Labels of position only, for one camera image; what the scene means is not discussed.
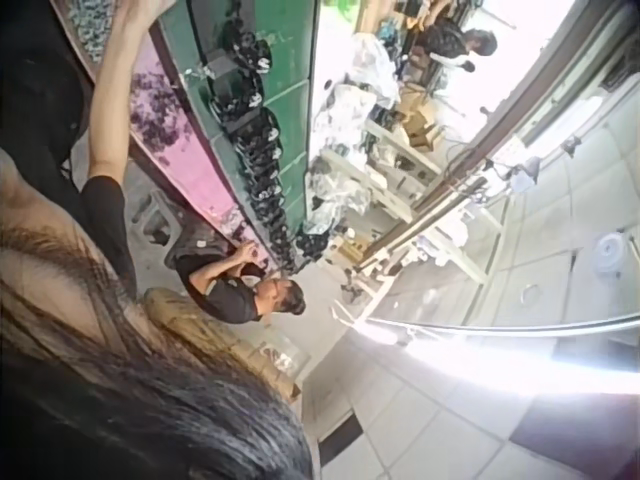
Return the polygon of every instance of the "black sleeve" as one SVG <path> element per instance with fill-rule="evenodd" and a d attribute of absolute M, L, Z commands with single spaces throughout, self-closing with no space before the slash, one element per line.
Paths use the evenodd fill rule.
<path fill-rule="evenodd" d="M 111 177 L 99 176 L 87 181 L 81 195 L 91 229 L 87 233 L 135 297 L 136 275 L 127 243 L 122 188 Z"/>

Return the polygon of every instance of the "black hair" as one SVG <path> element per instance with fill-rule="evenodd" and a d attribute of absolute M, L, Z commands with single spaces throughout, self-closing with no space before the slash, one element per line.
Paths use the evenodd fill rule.
<path fill-rule="evenodd" d="M 313 478 L 292 409 L 227 349 L 205 355 L 155 324 L 161 346 L 141 335 L 125 316 L 136 302 L 86 246 L 27 231 L 0 239 L 73 278 L 105 339 L 43 311 L 0 276 L 2 435 L 12 445 L 3 468 L 36 472 L 19 478 Z"/>
<path fill-rule="evenodd" d="M 292 313 L 293 315 L 302 315 L 307 308 L 307 304 L 304 301 L 304 292 L 300 285 L 291 280 L 291 285 L 287 289 L 287 294 L 280 302 L 278 308 L 279 312 Z"/>
<path fill-rule="evenodd" d="M 469 30 L 465 35 L 480 44 L 474 46 L 473 51 L 482 57 L 493 55 L 498 49 L 498 40 L 493 32 L 486 30 Z"/>
<path fill-rule="evenodd" d="M 473 64 L 473 62 L 467 60 L 466 62 L 464 62 L 462 65 L 460 65 L 460 67 L 465 71 L 465 72 L 469 72 L 469 73 L 473 73 L 476 71 L 476 66 Z"/>

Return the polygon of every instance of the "woman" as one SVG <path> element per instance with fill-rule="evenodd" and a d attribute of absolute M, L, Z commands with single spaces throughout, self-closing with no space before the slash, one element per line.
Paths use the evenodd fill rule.
<path fill-rule="evenodd" d="M 313 476 L 298 420 L 262 379 L 181 344 L 135 300 L 121 188 L 129 90 L 144 35 L 174 1 L 120 2 L 82 191 L 58 169 L 80 133 L 73 69 L 50 52 L 3 59 L 2 478 Z"/>

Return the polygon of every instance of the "hand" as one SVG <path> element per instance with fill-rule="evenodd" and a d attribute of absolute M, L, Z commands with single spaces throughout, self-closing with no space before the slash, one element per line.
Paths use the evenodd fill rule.
<path fill-rule="evenodd" d="M 258 258 L 258 245 L 256 242 L 246 242 L 238 247 L 233 257 L 241 263 L 250 263 Z"/>
<path fill-rule="evenodd" d="M 160 15 L 175 5 L 177 0 L 118 0 L 116 15 L 127 23 L 149 29 Z"/>

